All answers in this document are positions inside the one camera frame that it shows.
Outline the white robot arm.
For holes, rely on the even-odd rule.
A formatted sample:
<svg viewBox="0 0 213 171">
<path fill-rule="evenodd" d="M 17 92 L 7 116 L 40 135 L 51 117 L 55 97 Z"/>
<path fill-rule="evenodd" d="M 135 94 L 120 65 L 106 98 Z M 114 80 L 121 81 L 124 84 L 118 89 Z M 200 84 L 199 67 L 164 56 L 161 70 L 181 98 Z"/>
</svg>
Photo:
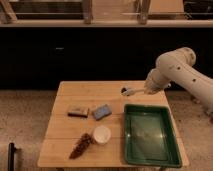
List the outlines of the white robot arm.
<svg viewBox="0 0 213 171">
<path fill-rule="evenodd" d="M 145 93 L 156 94 L 173 81 L 197 98 L 207 115 L 213 116 L 213 79 L 195 70 L 195 62 L 195 52 L 187 47 L 161 54 L 147 75 Z"/>
</svg>

